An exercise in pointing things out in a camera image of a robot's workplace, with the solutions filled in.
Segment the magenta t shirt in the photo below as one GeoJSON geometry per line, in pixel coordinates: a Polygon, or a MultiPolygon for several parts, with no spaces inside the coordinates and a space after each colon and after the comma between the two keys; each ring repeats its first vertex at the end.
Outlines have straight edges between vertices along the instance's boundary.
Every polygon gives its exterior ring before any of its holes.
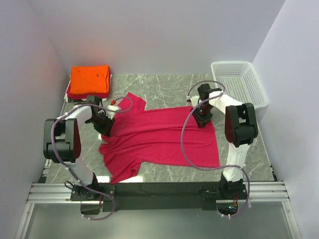
{"type": "Polygon", "coordinates": [[[125,113],[115,115],[111,136],[102,136],[99,147],[112,184],[137,176],[143,162],[189,166],[183,151],[197,167],[219,167],[213,124],[198,128],[190,118],[182,128],[191,106],[145,110],[146,102],[132,93],[118,106],[125,113]]]}

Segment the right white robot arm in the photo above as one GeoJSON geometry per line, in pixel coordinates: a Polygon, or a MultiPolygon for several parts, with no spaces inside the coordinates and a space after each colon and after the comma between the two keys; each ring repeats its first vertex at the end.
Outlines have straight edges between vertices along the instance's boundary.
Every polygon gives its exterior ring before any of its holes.
{"type": "Polygon", "coordinates": [[[248,150],[258,136],[255,108],[252,103],[242,103],[224,94],[221,88],[201,84],[198,96],[190,99],[192,105],[200,105],[192,113],[197,126],[203,128],[212,118],[213,107],[225,115],[224,134],[229,143],[226,167],[215,195],[222,199],[246,196],[243,184],[244,166],[248,150]]]}

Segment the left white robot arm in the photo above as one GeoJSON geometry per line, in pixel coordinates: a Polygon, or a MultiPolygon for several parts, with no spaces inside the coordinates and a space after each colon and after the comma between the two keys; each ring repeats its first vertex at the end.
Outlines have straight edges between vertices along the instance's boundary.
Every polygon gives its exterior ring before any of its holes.
{"type": "Polygon", "coordinates": [[[95,173],[81,157],[79,127],[91,123],[98,133],[110,136],[115,114],[121,109],[115,103],[112,101],[110,105],[103,107],[101,98],[88,96],[86,101],[76,103],[64,116],[44,122],[44,157],[63,164],[71,171],[77,182],[73,184],[66,181],[64,185],[71,185],[72,193],[80,199],[96,200],[100,197],[101,189],[95,173]]]}

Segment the folded red t shirt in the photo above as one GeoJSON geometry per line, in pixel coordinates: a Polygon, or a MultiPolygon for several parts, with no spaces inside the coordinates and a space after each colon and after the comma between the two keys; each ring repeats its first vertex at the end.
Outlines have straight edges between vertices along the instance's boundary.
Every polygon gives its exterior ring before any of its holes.
{"type": "Polygon", "coordinates": [[[82,99],[86,99],[90,95],[94,95],[99,98],[106,99],[109,95],[109,93],[88,93],[88,94],[75,95],[70,93],[70,88],[71,88],[70,85],[68,85],[65,96],[64,96],[66,100],[68,98],[71,98],[72,100],[82,100],[82,99]]]}

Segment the folded orange t shirt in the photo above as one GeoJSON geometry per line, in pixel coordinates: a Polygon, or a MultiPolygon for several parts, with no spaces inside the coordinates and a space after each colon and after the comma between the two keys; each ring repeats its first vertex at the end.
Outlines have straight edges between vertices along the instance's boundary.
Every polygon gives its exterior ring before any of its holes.
{"type": "Polygon", "coordinates": [[[110,76],[108,65],[73,66],[70,75],[70,93],[73,95],[106,94],[110,89],[110,76]]]}

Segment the white plastic basket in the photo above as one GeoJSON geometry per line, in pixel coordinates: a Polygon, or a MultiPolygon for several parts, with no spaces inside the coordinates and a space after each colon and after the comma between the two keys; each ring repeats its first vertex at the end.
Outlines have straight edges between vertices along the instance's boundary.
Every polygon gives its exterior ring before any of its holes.
{"type": "Polygon", "coordinates": [[[243,103],[261,109],[268,98],[252,63],[248,61],[218,61],[211,63],[213,79],[222,83],[225,93],[243,103]]]}

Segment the black base beam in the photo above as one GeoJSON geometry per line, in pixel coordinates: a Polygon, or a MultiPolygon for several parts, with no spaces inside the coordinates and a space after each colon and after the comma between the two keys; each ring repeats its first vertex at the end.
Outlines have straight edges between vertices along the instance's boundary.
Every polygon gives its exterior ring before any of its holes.
{"type": "Polygon", "coordinates": [[[231,186],[219,182],[100,183],[104,197],[74,186],[72,202],[90,202],[102,206],[103,212],[116,210],[202,209],[215,211],[217,202],[247,199],[244,184],[231,186]]]}

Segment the aluminium rail frame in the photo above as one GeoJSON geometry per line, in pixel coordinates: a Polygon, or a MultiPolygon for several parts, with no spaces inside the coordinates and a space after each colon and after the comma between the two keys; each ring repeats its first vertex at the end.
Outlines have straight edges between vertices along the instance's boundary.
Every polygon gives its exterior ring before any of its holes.
{"type": "MultiPolygon", "coordinates": [[[[246,191],[250,193],[249,205],[251,205],[252,202],[281,202],[285,210],[285,217],[288,222],[292,238],[300,239],[302,237],[283,181],[251,182],[250,187],[247,187],[246,191]]],[[[26,200],[26,205],[15,234],[15,238],[25,238],[32,212],[36,204],[99,203],[97,200],[72,201],[71,195],[73,195],[73,192],[66,188],[64,184],[33,183],[26,200]]]]}

